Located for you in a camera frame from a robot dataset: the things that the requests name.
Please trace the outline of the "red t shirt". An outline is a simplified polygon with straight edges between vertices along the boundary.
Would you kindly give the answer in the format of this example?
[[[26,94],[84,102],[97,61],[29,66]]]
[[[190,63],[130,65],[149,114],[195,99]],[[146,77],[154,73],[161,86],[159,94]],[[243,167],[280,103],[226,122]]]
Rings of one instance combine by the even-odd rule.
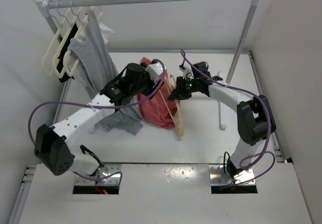
[[[164,97],[168,100],[169,94],[167,93],[164,84],[160,88],[160,90],[164,94]],[[175,105],[174,103],[172,103],[172,101],[170,101],[169,106],[173,108]],[[146,122],[154,124],[164,129],[175,128],[174,123],[171,120],[168,111],[158,92],[154,95],[152,99],[146,100],[143,103],[139,104],[138,108]]]

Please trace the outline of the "beige plastic hanger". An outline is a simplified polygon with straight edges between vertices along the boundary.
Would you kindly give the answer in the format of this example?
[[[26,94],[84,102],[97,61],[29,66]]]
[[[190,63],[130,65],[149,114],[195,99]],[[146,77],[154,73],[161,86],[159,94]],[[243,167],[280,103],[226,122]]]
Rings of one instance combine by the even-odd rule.
[[[168,77],[164,77],[164,85],[165,85],[167,93],[169,95],[173,92],[173,90],[176,87],[175,79],[172,74],[170,75],[170,78],[173,80],[174,84],[170,83]],[[182,138],[185,133],[185,122],[184,122],[183,112],[182,112],[182,108],[181,108],[179,100],[172,101],[172,103],[174,103],[175,106],[173,108],[171,108],[169,106],[170,101],[168,101],[164,97],[164,94],[161,92],[161,90],[159,90],[158,94],[161,96],[161,99],[168,111],[168,114],[174,123],[175,131],[176,131],[178,138]]]

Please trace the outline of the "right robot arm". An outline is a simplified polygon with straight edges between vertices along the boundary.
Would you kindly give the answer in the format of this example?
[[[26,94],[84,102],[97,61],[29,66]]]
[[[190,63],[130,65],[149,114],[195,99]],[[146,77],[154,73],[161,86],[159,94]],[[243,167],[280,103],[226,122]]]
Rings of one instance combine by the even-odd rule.
[[[239,142],[225,161],[224,172],[233,178],[259,162],[268,153],[270,136],[276,130],[267,97],[225,84],[221,76],[211,76],[204,61],[190,66],[181,64],[179,69],[183,75],[177,77],[169,100],[187,100],[198,92],[224,104],[237,115]]]

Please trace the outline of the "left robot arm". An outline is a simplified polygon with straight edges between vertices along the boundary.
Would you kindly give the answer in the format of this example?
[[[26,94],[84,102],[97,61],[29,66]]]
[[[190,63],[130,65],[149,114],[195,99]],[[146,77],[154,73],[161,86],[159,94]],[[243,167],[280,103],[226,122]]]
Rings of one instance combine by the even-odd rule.
[[[165,67],[161,63],[129,63],[84,107],[52,126],[43,124],[37,129],[34,154],[59,176],[67,171],[95,175],[104,163],[84,145],[81,153],[70,147],[77,139],[104,118],[122,108],[132,107],[131,100],[141,93],[152,98],[162,86]]]

